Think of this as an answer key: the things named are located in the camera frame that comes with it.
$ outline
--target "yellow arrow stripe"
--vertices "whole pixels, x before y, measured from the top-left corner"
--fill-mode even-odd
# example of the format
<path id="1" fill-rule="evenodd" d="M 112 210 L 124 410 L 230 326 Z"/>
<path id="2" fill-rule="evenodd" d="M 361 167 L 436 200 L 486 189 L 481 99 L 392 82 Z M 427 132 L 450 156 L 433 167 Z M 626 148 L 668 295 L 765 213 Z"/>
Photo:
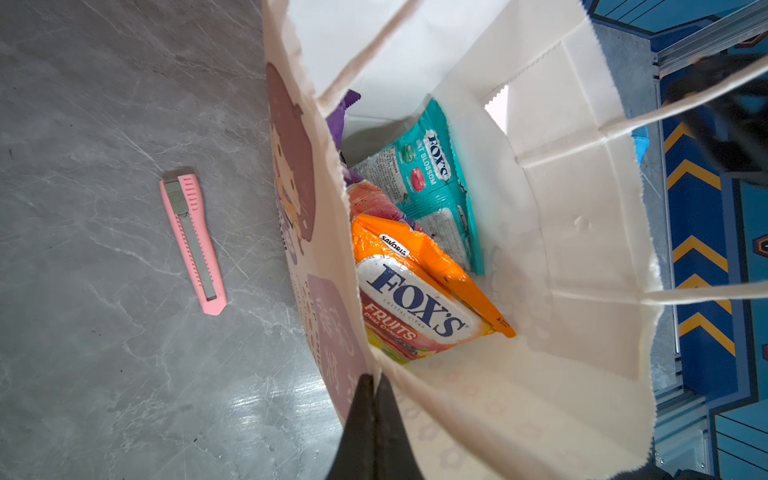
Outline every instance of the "yellow arrow stripe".
<path id="1" fill-rule="evenodd" d="M 707 281 L 695 273 L 688 278 L 688 280 L 682 282 L 677 288 L 699 288 L 702 286 L 711 286 Z M 723 310 L 733 315 L 733 305 L 730 300 L 715 300 L 717 305 L 723 307 Z"/>
<path id="2" fill-rule="evenodd" d="M 696 328 L 701 327 L 707 331 L 717 342 L 722 345 L 731 355 L 736 356 L 736 344 L 733 340 L 728 338 L 725 333 L 721 332 L 715 325 L 712 324 L 704 315 L 697 313 L 688 320 L 682 322 L 677 329 L 680 331 L 680 336 L 686 333 L 692 332 Z"/>
<path id="3" fill-rule="evenodd" d="M 683 135 L 694 138 L 693 132 L 690 131 L 686 124 L 681 122 L 675 127 L 674 130 L 672 130 L 670 136 L 667 137 L 667 139 L 664 141 L 664 153 L 667 153 L 670 148 L 672 148 L 672 145 L 675 145 L 677 141 L 683 137 Z"/>
<path id="4" fill-rule="evenodd" d="M 685 174 L 691 174 L 703 182 L 707 182 L 716 189 L 720 190 L 720 176 L 713 174 L 709 170 L 703 167 L 699 167 L 690 160 L 683 160 L 683 163 L 674 169 L 674 172 L 667 177 L 667 190 L 671 189 L 673 185 L 677 183 L 679 179 Z"/>
<path id="5" fill-rule="evenodd" d="M 693 235 L 685 239 L 683 243 L 672 250 L 672 261 L 677 262 L 679 259 L 685 257 L 685 254 L 691 250 L 696 250 L 709 259 L 710 262 L 722 268 L 724 271 L 728 271 L 728 259 L 712 250 L 712 247 L 707 246 Z"/>

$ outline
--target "paper bag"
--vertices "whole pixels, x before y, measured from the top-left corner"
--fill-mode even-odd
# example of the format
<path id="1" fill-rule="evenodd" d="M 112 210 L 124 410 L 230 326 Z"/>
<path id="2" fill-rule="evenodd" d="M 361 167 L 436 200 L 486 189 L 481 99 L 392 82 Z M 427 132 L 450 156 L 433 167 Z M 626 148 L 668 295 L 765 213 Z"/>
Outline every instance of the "paper bag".
<path id="1" fill-rule="evenodd" d="M 274 0 L 263 30 L 290 278 L 340 418 L 358 376 L 382 369 L 427 478 L 606 478 L 645 463 L 651 340 L 661 304 L 681 298 L 658 296 L 631 129 L 581 3 Z M 406 366 L 369 348 L 324 120 L 347 88 L 362 94 L 353 160 L 440 103 L 481 236 L 475 281 L 516 338 Z"/>

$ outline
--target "brown cartoon illustration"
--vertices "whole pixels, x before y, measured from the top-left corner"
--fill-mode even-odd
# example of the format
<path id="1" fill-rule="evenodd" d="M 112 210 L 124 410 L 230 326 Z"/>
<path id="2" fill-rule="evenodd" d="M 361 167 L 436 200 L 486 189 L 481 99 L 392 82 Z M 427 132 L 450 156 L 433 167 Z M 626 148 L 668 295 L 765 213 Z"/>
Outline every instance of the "brown cartoon illustration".
<path id="1" fill-rule="evenodd" d="M 303 254 L 301 241 L 311 241 L 315 227 L 312 143 L 304 130 L 301 107 L 293 103 L 283 78 L 271 63 L 266 64 L 266 92 L 270 99 L 277 194 Z"/>

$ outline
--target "red candy image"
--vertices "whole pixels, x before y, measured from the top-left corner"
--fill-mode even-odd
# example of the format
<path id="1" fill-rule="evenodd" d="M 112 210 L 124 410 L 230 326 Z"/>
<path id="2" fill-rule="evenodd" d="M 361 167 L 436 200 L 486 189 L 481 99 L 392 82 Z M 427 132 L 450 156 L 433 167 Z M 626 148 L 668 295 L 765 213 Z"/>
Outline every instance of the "red candy image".
<path id="1" fill-rule="evenodd" d="M 424 174 L 420 168 L 411 170 L 411 185 L 413 185 L 413 190 L 416 190 L 417 192 L 426 188 L 427 183 L 424 181 Z"/>

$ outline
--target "white nutrition label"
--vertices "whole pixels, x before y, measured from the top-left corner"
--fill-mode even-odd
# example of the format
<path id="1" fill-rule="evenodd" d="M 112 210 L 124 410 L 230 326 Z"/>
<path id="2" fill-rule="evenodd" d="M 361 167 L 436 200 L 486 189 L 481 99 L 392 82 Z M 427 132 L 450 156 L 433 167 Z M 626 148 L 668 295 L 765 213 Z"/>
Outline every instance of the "white nutrition label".
<path id="1" fill-rule="evenodd" d="M 402 181 L 397 153 L 394 147 L 385 148 L 378 154 L 366 158 L 352 167 L 361 177 L 370 181 L 396 204 L 408 196 L 406 184 Z"/>
<path id="2" fill-rule="evenodd" d="M 461 268 L 469 271 L 467 252 L 464 250 L 462 237 L 458 233 L 456 222 L 449 208 L 442 208 L 426 217 L 416 219 L 426 233 L 446 252 Z"/>

